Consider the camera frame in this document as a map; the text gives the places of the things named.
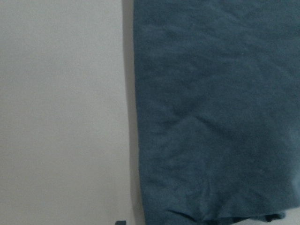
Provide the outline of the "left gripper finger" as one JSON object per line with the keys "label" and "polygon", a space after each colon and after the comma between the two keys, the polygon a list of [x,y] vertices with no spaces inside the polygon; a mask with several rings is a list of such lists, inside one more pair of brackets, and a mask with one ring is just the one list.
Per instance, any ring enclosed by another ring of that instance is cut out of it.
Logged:
{"label": "left gripper finger", "polygon": [[116,221],[115,225],[126,225],[126,220]]}

